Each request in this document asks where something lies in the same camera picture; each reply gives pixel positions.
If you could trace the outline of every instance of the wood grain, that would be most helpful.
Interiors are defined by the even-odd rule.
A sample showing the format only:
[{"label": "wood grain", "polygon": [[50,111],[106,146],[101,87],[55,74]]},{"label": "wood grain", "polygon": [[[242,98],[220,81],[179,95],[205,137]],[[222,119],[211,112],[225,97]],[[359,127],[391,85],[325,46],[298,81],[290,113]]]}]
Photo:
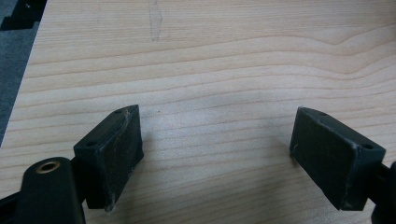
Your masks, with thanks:
[{"label": "wood grain", "polygon": [[88,223],[370,223],[288,153],[300,105],[396,161],[396,2],[61,1],[41,22],[0,150],[0,197],[110,111],[140,105],[145,158]]}]

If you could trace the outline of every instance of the scratch mark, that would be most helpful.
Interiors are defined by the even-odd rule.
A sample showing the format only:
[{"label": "scratch mark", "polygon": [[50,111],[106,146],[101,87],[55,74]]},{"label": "scratch mark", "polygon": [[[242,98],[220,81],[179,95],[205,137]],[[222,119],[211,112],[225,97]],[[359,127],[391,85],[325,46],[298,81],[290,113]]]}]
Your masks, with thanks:
[{"label": "scratch mark", "polygon": [[158,0],[148,0],[148,8],[151,40],[159,41],[161,24],[163,23],[163,15],[161,14],[160,7],[158,6]]}]

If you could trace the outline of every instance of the black object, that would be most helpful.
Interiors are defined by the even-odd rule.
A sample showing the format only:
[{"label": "black object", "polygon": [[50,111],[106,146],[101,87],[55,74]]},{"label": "black object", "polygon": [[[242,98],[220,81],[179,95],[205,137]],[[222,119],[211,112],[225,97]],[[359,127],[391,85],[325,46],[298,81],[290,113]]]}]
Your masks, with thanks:
[{"label": "black object", "polygon": [[28,168],[21,191],[0,201],[0,223],[85,223],[81,203],[114,209],[142,160],[138,105],[116,110],[75,145],[76,157]]},{"label": "black object", "polygon": [[290,154],[335,208],[361,211],[370,198],[373,223],[396,223],[396,162],[383,165],[385,151],[323,112],[297,111]]},{"label": "black object", "polygon": [[47,0],[19,0],[11,17],[4,17],[0,31],[32,29],[41,21]]}]

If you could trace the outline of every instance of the light wood tabletop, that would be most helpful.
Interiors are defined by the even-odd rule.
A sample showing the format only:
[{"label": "light wood tabletop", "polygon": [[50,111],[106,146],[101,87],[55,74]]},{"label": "light wood tabletop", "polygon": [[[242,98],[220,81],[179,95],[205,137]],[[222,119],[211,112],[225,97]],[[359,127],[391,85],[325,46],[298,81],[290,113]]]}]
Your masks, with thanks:
[{"label": "light wood tabletop", "polygon": [[47,3],[0,149],[0,197],[111,111],[140,105],[145,158],[88,223],[371,223],[289,156],[298,106],[396,161],[396,1]]}]

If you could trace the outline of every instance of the gray carpet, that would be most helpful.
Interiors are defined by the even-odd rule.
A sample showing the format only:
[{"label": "gray carpet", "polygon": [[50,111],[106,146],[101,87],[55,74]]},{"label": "gray carpet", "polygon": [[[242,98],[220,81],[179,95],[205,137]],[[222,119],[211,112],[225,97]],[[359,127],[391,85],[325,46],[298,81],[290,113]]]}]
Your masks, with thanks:
[{"label": "gray carpet", "polygon": [[[0,0],[0,23],[17,0]],[[39,22],[33,29],[0,31],[0,146],[21,85]]]}]

